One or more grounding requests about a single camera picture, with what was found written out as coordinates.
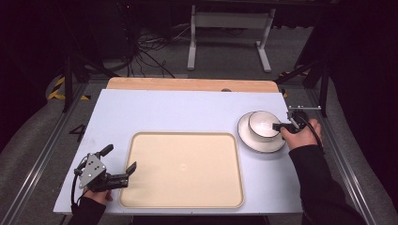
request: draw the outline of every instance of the tray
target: tray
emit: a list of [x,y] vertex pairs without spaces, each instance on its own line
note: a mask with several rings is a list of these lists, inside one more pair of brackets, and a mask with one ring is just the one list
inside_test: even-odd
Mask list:
[[126,208],[237,208],[243,204],[236,139],[229,133],[140,132],[127,166],[137,161]]

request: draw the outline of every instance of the table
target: table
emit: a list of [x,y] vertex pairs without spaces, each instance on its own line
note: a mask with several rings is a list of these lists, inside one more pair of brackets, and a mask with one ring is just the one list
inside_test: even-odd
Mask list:
[[[221,92],[223,89],[235,92]],[[222,131],[234,135],[243,179],[244,204],[233,209],[127,209],[121,207],[118,201],[113,201],[108,204],[106,213],[115,215],[299,213],[301,212],[299,180],[288,156],[287,146],[272,154],[260,154],[249,149],[238,137],[238,119],[247,112],[264,109],[274,113],[282,122],[287,122],[287,119],[284,119],[287,108],[274,82],[113,78],[109,81],[107,89],[101,92],[55,203],[54,211],[70,213],[72,171],[87,153],[99,151],[103,146],[113,143],[115,150],[101,161],[107,165],[108,173],[123,173],[132,135],[143,129],[167,129],[167,131],[182,132]],[[204,121],[209,115],[212,123]],[[119,191],[115,190],[114,199],[118,197]]]

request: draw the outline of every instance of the saucer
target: saucer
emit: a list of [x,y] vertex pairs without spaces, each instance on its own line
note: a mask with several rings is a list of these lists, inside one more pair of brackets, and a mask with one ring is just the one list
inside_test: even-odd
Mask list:
[[276,135],[270,142],[259,142],[254,139],[249,128],[249,118],[253,113],[254,112],[246,113],[240,118],[239,123],[237,124],[237,132],[240,139],[252,150],[257,152],[271,153],[280,150],[285,143],[285,140],[282,139],[281,133]]

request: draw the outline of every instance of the forearm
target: forearm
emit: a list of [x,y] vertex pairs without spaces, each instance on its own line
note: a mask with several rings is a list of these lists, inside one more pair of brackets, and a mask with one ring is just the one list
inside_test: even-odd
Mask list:
[[68,225],[97,225],[105,212],[105,208],[104,204],[82,197],[79,208],[70,219]]
[[289,153],[300,182],[300,197],[306,217],[316,224],[365,224],[360,214],[345,202],[340,185],[332,177],[317,145]]

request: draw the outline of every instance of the white tabletop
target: white tabletop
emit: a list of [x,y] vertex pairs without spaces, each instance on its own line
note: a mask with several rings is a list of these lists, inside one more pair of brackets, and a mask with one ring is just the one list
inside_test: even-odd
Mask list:
[[[299,213],[299,180],[285,145],[275,153],[250,149],[238,136],[237,123],[249,112],[268,111],[288,122],[280,93],[102,90],[85,135],[55,203],[55,213],[70,213],[75,169],[88,153],[112,143],[101,161],[110,174],[124,173],[134,134],[142,131],[227,132],[235,136],[243,179],[244,203],[236,209],[130,209],[118,202],[119,190],[106,213],[117,215],[252,215]],[[76,188],[76,199],[81,191]]]

